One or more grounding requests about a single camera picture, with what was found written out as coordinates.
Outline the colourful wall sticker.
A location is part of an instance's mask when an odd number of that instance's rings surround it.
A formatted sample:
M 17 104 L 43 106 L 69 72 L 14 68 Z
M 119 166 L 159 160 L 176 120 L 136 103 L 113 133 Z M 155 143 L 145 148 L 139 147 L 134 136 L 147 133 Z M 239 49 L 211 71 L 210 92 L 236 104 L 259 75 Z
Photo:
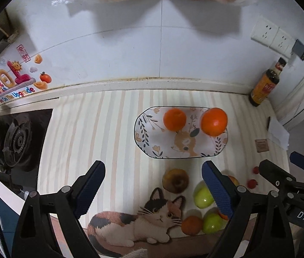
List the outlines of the colourful wall sticker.
M 54 83 L 51 61 L 43 53 L 16 44 L 0 54 L 0 104 L 46 91 Z

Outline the striped cat tablecloth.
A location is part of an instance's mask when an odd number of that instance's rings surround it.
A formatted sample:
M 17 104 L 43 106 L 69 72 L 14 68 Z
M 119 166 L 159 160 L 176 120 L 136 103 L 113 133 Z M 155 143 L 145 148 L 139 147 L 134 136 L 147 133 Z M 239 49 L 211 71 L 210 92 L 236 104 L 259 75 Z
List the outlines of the striped cat tablecloth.
M 245 95 L 185 90 L 105 91 L 62 97 L 52 111 L 38 173 L 37 189 L 41 194 L 54 193 L 71 185 L 97 160 L 106 167 L 101 184 L 87 214 L 80 218 L 82 227 L 102 211 L 136 214 L 162 187 L 164 174 L 174 168 L 187 172 L 189 186 L 183 216 L 201 216 L 193 201 L 196 186 L 202 181 L 202 158 L 173 160 L 168 154 L 153 159 L 137 147 L 141 135 L 135 131 L 136 118 L 151 108 L 153 115 L 163 106 L 218 107 L 228 115 L 228 141 L 213 163 L 227 175 L 246 185 L 254 178 L 253 168 L 268 159 L 289 170 L 287 153 L 274 143 L 259 153 L 256 141 L 267 137 L 267 122 L 274 115 L 271 104 L 264 101 L 253 107 Z

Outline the oval floral ceramic plate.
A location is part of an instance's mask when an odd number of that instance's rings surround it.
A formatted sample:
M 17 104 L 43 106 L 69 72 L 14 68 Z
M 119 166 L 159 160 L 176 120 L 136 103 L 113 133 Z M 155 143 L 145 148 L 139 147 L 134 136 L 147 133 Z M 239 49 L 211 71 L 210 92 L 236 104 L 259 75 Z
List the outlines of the oval floral ceramic plate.
M 223 151 L 228 131 L 217 137 L 200 129 L 200 119 L 206 107 L 177 107 L 186 115 L 185 126 L 179 132 L 168 130 L 163 122 L 171 106 L 153 106 L 142 112 L 135 121 L 134 138 L 143 153 L 156 159 L 185 159 L 213 157 Z

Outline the left white wall socket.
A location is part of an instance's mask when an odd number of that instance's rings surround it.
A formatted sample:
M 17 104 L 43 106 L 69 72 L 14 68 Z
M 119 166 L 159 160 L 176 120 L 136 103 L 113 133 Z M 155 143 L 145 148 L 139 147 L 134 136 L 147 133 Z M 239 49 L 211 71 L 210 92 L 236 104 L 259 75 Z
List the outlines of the left white wall socket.
M 264 16 L 259 16 L 250 34 L 250 39 L 269 47 L 272 44 L 278 29 L 279 26 L 272 21 L 266 19 Z

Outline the reddish yellow apple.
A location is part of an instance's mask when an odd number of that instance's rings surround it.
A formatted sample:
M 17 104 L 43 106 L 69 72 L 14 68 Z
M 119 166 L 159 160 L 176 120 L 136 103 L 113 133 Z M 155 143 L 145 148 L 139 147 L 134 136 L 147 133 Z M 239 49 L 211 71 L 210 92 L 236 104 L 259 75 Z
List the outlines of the reddish yellow apple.
M 235 177 L 228 175 L 228 178 L 234 183 L 235 186 L 240 185 L 239 181 Z

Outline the dark red apple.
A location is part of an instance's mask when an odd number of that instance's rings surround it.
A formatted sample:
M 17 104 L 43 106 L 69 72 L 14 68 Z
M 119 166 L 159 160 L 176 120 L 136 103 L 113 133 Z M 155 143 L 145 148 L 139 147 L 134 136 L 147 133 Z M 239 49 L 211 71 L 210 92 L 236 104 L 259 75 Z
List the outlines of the dark red apple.
M 189 185 L 189 175 L 183 169 L 171 169 L 164 174 L 162 185 L 170 193 L 180 194 Z

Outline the brown label card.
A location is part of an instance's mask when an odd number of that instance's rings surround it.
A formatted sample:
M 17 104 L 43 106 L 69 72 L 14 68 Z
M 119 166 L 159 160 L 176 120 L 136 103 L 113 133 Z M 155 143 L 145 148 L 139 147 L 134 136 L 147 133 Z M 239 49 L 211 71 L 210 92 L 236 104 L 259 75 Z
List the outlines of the brown label card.
M 256 139 L 254 142 L 258 153 L 264 153 L 270 150 L 267 139 Z

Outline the blue kitchen cabinet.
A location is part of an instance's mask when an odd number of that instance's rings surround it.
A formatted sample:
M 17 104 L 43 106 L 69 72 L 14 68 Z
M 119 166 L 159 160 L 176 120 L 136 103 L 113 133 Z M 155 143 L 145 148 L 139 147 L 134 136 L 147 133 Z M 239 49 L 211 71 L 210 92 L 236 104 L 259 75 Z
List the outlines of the blue kitchen cabinet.
M 0 223 L 5 242 L 10 253 L 12 252 L 12 245 L 18 221 L 19 215 L 0 198 Z

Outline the cherry tomato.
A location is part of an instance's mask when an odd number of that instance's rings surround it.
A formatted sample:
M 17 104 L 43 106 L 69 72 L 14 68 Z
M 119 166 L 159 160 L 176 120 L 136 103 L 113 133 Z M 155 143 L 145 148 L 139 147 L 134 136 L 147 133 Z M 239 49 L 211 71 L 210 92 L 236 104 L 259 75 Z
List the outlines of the cherry tomato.
M 253 168 L 253 173 L 258 175 L 259 174 L 259 167 L 254 167 Z
M 249 189 L 255 189 L 258 185 L 258 182 L 255 179 L 249 179 L 247 182 L 247 186 Z

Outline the dark orange fruit front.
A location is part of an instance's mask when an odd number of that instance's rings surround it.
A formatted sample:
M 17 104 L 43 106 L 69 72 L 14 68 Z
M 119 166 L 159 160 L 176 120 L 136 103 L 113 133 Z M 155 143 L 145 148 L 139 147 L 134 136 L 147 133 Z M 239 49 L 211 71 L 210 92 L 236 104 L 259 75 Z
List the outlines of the dark orange fruit front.
M 203 220 L 195 215 L 184 219 L 181 224 L 181 230 L 185 235 L 196 236 L 203 227 Z

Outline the white paper tissue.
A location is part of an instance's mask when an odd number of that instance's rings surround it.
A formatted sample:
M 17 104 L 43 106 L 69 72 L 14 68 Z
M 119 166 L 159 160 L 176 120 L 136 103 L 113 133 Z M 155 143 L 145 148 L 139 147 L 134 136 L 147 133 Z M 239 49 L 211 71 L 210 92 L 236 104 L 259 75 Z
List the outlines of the white paper tissue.
M 289 132 L 278 122 L 276 117 L 268 118 L 267 138 L 280 148 L 287 151 L 289 146 Z

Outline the large orange top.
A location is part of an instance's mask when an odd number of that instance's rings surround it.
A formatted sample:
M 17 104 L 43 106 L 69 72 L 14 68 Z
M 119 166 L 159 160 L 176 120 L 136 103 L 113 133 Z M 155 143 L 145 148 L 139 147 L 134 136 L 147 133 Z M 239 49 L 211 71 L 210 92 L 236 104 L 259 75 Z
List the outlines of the large orange top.
M 228 125 L 228 116 L 220 108 L 211 108 L 207 110 L 201 118 L 200 128 L 209 136 L 217 137 L 225 132 Z

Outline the green apple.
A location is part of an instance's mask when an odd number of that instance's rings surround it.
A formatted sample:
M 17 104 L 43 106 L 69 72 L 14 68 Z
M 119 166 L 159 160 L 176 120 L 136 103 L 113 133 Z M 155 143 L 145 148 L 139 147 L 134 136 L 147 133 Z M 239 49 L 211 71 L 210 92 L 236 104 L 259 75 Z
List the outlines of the green apple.
M 214 198 L 203 181 L 196 186 L 193 193 L 193 200 L 195 206 L 200 209 L 208 208 L 214 203 Z
M 203 218 L 202 232 L 209 235 L 216 233 L 224 228 L 226 220 L 218 213 L 207 213 Z

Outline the soy sauce bottle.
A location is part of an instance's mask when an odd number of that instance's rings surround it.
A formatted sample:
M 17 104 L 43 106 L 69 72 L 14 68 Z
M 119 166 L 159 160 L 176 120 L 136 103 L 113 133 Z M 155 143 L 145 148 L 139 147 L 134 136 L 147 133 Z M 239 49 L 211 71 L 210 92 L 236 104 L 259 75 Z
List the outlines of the soy sauce bottle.
M 267 69 L 249 95 L 252 106 L 258 107 L 280 82 L 280 73 L 286 66 L 285 59 L 280 57 L 271 69 Z

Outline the black gas stove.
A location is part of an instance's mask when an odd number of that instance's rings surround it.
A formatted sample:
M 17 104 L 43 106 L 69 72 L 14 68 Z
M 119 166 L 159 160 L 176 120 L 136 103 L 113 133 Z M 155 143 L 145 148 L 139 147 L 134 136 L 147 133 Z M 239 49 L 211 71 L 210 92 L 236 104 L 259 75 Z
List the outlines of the black gas stove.
M 0 116 L 0 182 L 21 198 L 37 189 L 51 116 L 52 109 Z

